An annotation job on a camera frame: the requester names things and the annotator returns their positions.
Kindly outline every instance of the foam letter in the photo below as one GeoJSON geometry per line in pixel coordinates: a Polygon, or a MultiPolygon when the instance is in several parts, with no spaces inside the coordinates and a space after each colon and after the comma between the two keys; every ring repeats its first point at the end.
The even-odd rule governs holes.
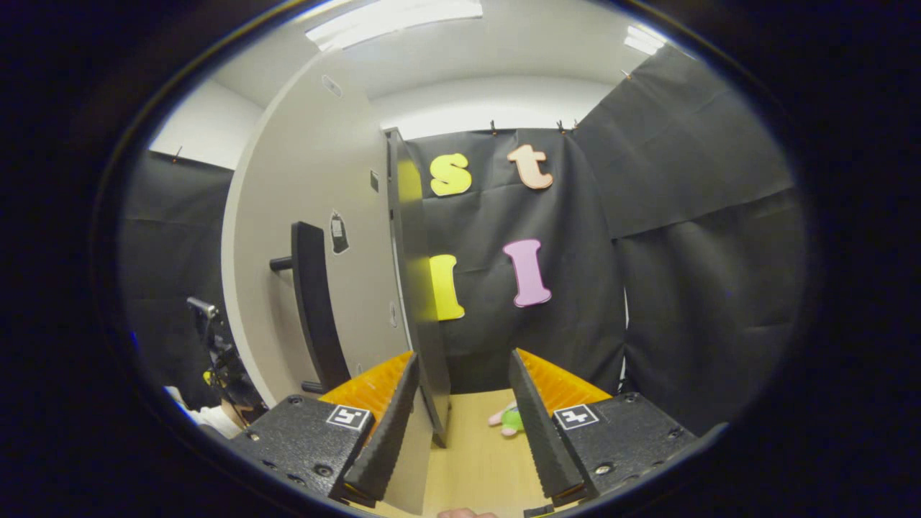
{"type": "Polygon", "coordinates": [[[547,174],[541,173],[541,167],[537,163],[538,161],[547,160],[547,156],[541,151],[535,151],[530,144],[525,144],[508,153],[508,159],[515,162],[515,165],[518,166],[521,182],[531,189],[546,189],[554,182],[554,176],[549,172],[547,174]]]}
{"type": "Polygon", "coordinates": [[[431,182],[432,191],[438,196],[447,196],[470,189],[473,179],[464,169],[467,164],[467,157],[461,153],[441,155],[432,160],[432,165],[428,168],[435,177],[431,182]]]}
{"type": "Polygon", "coordinates": [[[454,265],[458,263],[457,257],[445,253],[429,258],[428,263],[432,270],[438,320],[461,318],[464,315],[463,306],[458,304],[458,295],[454,291],[454,265]]]}
{"type": "Polygon", "coordinates": [[[540,248],[541,242],[537,240],[514,241],[502,247],[502,252],[512,258],[512,265],[515,266],[515,280],[519,285],[515,305],[520,308],[550,299],[550,290],[544,287],[541,268],[537,264],[537,251],[540,248]]]}

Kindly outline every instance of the pink letter i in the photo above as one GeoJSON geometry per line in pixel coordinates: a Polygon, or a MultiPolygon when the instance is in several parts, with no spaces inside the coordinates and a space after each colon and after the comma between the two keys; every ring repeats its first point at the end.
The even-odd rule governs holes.
{"type": "Polygon", "coordinates": [[[550,299],[550,290],[544,287],[541,269],[537,264],[537,251],[540,248],[541,242],[537,240],[514,241],[502,247],[502,252],[512,258],[515,267],[515,280],[519,285],[515,305],[520,308],[550,299]]]}

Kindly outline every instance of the stuffed toy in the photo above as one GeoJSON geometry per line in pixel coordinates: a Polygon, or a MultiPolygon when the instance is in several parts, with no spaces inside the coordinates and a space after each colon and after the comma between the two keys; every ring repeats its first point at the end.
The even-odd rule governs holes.
{"type": "Polygon", "coordinates": [[[514,401],[508,404],[505,409],[496,412],[489,418],[489,426],[502,424],[502,435],[513,437],[516,433],[524,430],[521,423],[521,414],[518,412],[518,404],[514,401]]]}

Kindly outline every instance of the black fabric backdrop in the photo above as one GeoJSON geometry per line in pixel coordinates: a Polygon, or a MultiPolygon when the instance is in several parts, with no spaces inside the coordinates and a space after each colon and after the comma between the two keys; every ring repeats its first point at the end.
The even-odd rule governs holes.
{"type": "MultiPolygon", "coordinates": [[[[185,300],[222,314],[220,240],[233,171],[148,151],[127,187],[119,230],[119,272],[128,321],[151,373],[176,386],[190,407],[219,400],[204,383],[210,360],[185,300]]],[[[230,339],[226,327],[219,332],[230,339]]]]}
{"type": "Polygon", "coordinates": [[[423,173],[429,252],[457,257],[454,285],[466,314],[440,323],[455,394],[508,387],[510,351],[521,347],[607,391],[623,360],[624,292],[598,186],[572,137],[555,130],[466,132],[407,141],[423,173]],[[544,190],[521,182],[507,154],[531,144],[546,154],[544,190]],[[439,155],[470,162],[471,188],[438,197],[428,184],[439,155]],[[541,242],[538,263],[552,298],[519,308],[512,241],[541,242]]]}
{"type": "Polygon", "coordinates": [[[741,94],[671,47],[573,138],[626,287],[628,380],[694,433],[731,420],[781,359],[803,290],[784,153],[741,94]]]}

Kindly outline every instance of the fluorescent light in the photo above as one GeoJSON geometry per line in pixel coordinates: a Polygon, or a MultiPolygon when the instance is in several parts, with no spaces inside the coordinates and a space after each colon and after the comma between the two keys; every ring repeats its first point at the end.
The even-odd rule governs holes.
{"type": "Polygon", "coordinates": [[[666,41],[668,41],[668,39],[666,39],[665,36],[662,36],[661,34],[655,32],[654,30],[652,30],[652,29],[650,29],[650,28],[648,28],[648,27],[643,27],[643,26],[633,27],[633,26],[631,26],[631,27],[628,27],[628,28],[627,28],[627,32],[633,34],[634,36],[651,37],[653,40],[661,41],[661,42],[663,42],[663,43],[666,42],[666,41]]]}
{"type": "Polygon", "coordinates": [[[659,47],[650,45],[649,43],[645,41],[638,40],[634,38],[633,36],[627,36],[627,39],[624,40],[624,45],[628,47],[633,47],[637,49],[639,52],[647,53],[649,55],[656,53],[656,51],[659,49],[659,47]]]}
{"type": "Polygon", "coordinates": [[[482,16],[480,0],[378,0],[308,30],[306,34],[321,51],[327,51],[344,49],[425,23],[482,16]]]}
{"type": "Polygon", "coordinates": [[[661,49],[662,45],[665,44],[664,40],[660,40],[659,38],[656,38],[655,36],[641,29],[638,29],[632,25],[627,28],[627,34],[629,34],[629,36],[627,36],[628,38],[632,37],[635,40],[640,40],[646,45],[650,47],[655,47],[657,49],[661,49]]]}
{"type": "Polygon", "coordinates": [[[315,16],[317,16],[317,15],[321,15],[321,14],[325,13],[326,11],[329,11],[330,9],[335,9],[335,8],[338,7],[338,6],[341,6],[341,5],[343,5],[343,4],[348,4],[349,2],[352,2],[352,1],[353,1],[353,0],[329,0],[329,2],[323,2],[322,4],[320,4],[320,5],[318,5],[318,6],[314,7],[314,8],[312,8],[311,10],[309,10],[309,11],[307,11],[306,13],[300,15],[299,17],[294,18],[293,20],[291,20],[291,22],[292,22],[292,23],[301,23],[301,22],[306,21],[306,20],[308,20],[308,19],[311,19],[311,18],[313,18],[313,17],[315,17],[315,16]]]}

